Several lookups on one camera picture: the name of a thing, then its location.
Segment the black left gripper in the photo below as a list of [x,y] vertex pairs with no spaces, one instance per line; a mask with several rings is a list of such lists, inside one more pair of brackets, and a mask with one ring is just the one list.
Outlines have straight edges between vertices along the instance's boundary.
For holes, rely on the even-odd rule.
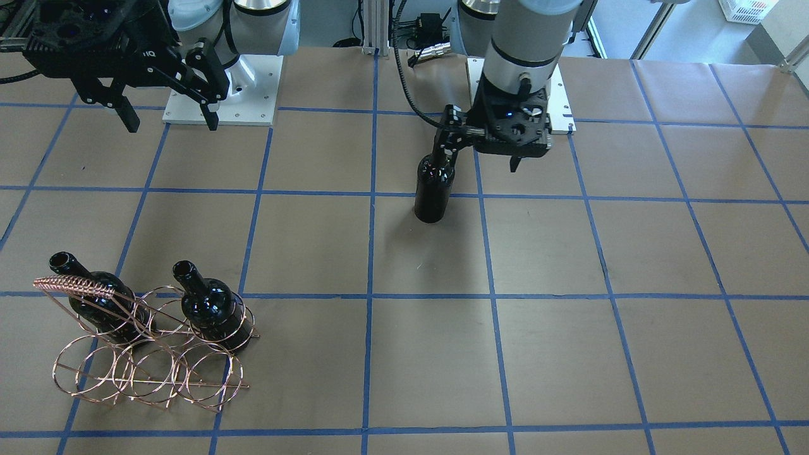
[[[458,106],[446,106],[434,135],[432,163],[456,167],[459,151],[469,147],[469,138],[459,130],[466,114]],[[482,154],[508,155],[509,172],[516,173],[523,158],[544,157],[552,146],[549,138],[548,93],[544,87],[521,96],[498,89],[491,82],[478,84],[467,126],[485,130],[473,139]]]

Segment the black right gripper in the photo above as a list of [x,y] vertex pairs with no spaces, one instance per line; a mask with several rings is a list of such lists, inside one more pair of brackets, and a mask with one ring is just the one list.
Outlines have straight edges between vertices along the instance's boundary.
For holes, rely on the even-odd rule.
[[[210,131],[219,129],[219,101],[229,81],[213,41],[189,50],[169,17],[167,1],[37,1],[22,54],[41,74],[71,80],[81,98],[111,103],[127,132],[141,121],[121,87],[170,87],[200,104]],[[119,88],[104,87],[110,78]]]

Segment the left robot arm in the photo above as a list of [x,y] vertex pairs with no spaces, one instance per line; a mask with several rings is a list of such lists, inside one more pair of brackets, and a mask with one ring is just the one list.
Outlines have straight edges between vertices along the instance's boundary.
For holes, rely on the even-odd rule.
[[549,82],[571,35],[578,1],[459,1],[462,54],[484,61],[468,112],[447,106],[430,157],[453,165],[459,150],[509,156],[517,170],[554,141],[548,119]]

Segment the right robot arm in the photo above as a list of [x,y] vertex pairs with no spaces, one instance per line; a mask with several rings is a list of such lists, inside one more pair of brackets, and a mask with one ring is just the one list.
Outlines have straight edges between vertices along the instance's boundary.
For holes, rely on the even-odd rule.
[[26,37],[5,39],[134,133],[127,87],[167,87],[164,121],[271,126],[283,58],[300,43],[297,1],[35,1]]

